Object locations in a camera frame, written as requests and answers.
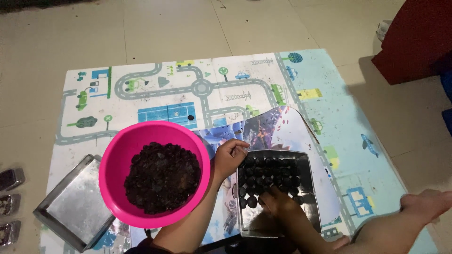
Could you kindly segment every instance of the road map play mat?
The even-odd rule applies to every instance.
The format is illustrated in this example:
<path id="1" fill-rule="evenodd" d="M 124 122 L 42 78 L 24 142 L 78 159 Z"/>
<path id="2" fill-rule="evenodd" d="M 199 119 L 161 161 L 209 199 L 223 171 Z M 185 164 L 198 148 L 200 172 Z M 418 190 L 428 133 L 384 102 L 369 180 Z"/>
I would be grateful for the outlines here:
<path id="1" fill-rule="evenodd" d="M 352 235 L 370 217 L 399 210 L 405 193 L 323 49 L 68 71 L 47 193 L 86 154 L 101 156 L 119 130 L 153 120 L 193 130 L 211 156 L 230 138 L 254 150 L 308 153 L 324 238 Z M 203 245 L 239 233 L 234 182 L 220 189 Z M 115 220 L 85 253 L 123 253 L 143 236 Z M 40 245 L 41 253 L 75 253 L 46 228 Z M 437 251 L 424 229 L 410 253 Z"/>

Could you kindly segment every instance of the beige floor tile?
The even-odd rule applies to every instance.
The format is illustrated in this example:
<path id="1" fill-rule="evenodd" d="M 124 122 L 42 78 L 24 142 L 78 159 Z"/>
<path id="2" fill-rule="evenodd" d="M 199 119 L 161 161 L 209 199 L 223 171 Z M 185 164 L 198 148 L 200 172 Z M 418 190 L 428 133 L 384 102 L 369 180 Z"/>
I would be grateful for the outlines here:
<path id="1" fill-rule="evenodd" d="M 426 188 L 452 190 L 451 139 L 420 146 L 392 160 L 409 192 L 419 193 Z M 433 226 L 443 245 L 452 252 L 452 210 L 441 216 Z"/>
<path id="2" fill-rule="evenodd" d="M 375 34 L 378 23 L 393 19 L 404 1 L 329 2 L 295 10 L 319 47 L 328 51 L 336 66 L 341 66 L 381 50 Z"/>
<path id="3" fill-rule="evenodd" d="M 210 0 L 124 2 L 127 63 L 231 56 Z"/>
<path id="4" fill-rule="evenodd" d="M 390 86 L 370 59 L 338 70 L 391 157 L 452 140 L 441 116 L 452 105 L 438 77 Z"/>
<path id="5" fill-rule="evenodd" d="M 41 224 L 32 211 L 46 195 L 55 129 L 53 120 L 0 128 L 0 140 L 4 144 L 0 148 L 1 169 L 19 166 L 23 168 L 26 177 L 24 184 L 10 192 L 22 194 L 19 214 L 15 216 L 22 222 L 15 253 L 39 253 Z"/>
<path id="6" fill-rule="evenodd" d="M 288 0 L 212 3 L 234 56 L 319 47 Z"/>
<path id="7" fill-rule="evenodd" d="M 55 119 L 67 70 L 126 64 L 122 1 L 0 15 L 0 127 Z"/>

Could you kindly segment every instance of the pink bowl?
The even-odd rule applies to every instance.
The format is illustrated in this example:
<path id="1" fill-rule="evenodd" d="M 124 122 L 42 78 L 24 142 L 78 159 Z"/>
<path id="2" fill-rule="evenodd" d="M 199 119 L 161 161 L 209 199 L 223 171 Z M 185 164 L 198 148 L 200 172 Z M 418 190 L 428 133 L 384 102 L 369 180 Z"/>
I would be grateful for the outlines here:
<path id="1" fill-rule="evenodd" d="M 152 141 L 162 145 L 173 143 L 196 155 L 201 179 L 195 194 L 178 209 L 159 214 L 145 214 L 129 203 L 124 181 L 129 175 L 132 157 Z M 134 227 L 157 228 L 167 226 L 189 214 L 201 201 L 210 178 L 209 155 L 202 141 L 189 129 L 172 122 L 141 122 L 121 130 L 104 152 L 99 168 L 100 194 L 105 205 L 120 221 Z"/>

